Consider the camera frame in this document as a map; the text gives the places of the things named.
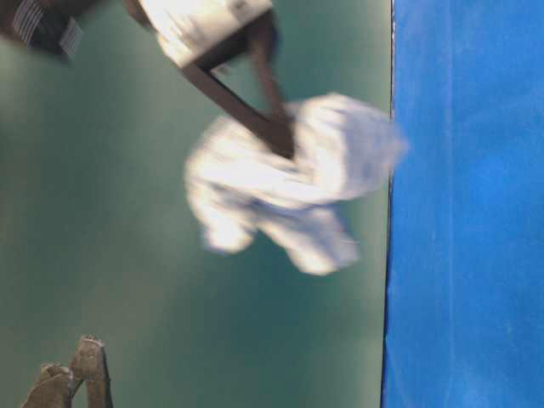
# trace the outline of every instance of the green surface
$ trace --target green surface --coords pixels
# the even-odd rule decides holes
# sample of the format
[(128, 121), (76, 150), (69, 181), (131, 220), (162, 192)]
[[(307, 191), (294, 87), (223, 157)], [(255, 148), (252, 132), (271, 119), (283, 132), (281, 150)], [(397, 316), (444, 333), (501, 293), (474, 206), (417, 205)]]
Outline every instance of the green surface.
[[(290, 98), (388, 110), (389, 1), (276, 6)], [(229, 83), (257, 102), (249, 72)], [(0, 81), (2, 406), (94, 333), (119, 408), (378, 407), (385, 189), (346, 206), (364, 256), (350, 269), (303, 275), (263, 236), (220, 257), (182, 182), (218, 110), (119, 5), (88, 22), (71, 68), (2, 42)]]

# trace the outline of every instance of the dark edge line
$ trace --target dark edge line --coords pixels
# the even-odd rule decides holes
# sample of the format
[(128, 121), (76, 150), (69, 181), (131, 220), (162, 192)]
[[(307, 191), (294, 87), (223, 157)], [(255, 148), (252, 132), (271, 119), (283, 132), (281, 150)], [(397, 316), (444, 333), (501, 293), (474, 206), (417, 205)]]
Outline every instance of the dark edge line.
[[(395, 26), (395, 16), (394, 16), (394, 0), (391, 0), (391, 73), (390, 73), (390, 84), (391, 84), (391, 94), (389, 99), (389, 117), (394, 121), (394, 56), (395, 56), (395, 41), (396, 41), (396, 26)], [(386, 359), (387, 359), (387, 345), (386, 345), (386, 336), (388, 334), (388, 289), (389, 289), (389, 278), (391, 275), (391, 215), (393, 208), (393, 179), (394, 179), (394, 170), (389, 177), (389, 189), (388, 189), (388, 233), (387, 233), (387, 255), (385, 263), (385, 297), (383, 305), (383, 346), (382, 346), (382, 390), (380, 393), (380, 407), (385, 407), (385, 382), (386, 382)]]

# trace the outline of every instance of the blue surface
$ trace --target blue surface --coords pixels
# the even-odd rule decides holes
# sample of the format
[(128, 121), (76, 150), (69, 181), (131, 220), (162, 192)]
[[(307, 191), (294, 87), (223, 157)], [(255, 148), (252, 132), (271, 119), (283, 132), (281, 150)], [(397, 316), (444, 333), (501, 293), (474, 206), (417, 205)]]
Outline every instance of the blue surface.
[(544, 3), (396, 0), (385, 408), (544, 406)]

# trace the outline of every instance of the white cloth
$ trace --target white cloth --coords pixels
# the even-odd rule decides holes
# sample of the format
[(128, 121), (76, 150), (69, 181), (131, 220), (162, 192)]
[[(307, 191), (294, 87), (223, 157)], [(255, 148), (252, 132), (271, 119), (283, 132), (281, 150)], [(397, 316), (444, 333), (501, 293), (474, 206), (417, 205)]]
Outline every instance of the white cloth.
[(331, 93), (289, 107), (292, 161), (220, 117), (186, 162), (188, 201), (209, 249), (238, 252), (262, 230), (300, 270), (326, 275), (359, 256), (337, 201), (381, 187), (403, 142), (386, 115), (346, 96)]

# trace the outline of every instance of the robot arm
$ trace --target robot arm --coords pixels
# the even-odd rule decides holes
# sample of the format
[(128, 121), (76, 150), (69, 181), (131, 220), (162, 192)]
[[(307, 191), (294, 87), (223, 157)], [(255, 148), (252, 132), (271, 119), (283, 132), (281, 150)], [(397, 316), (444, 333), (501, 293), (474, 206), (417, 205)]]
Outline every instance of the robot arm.
[(145, 28), (152, 28), (150, 19), (147, 17), (144, 9), (142, 8), (139, 0), (123, 0), (125, 4), (125, 9), (127, 9), (128, 14), (138, 21)]
[(104, 344), (93, 336), (81, 338), (70, 366), (42, 365), (21, 408), (71, 408), (83, 382), (87, 386), (88, 408), (113, 408)]
[[(291, 119), (270, 61), (277, 30), (270, 0), (139, 0), (164, 54), (182, 75), (274, 153), (292, 158)], [(248, 54), (269, 102), (264, 114), (213, 75), (214, 68)]]

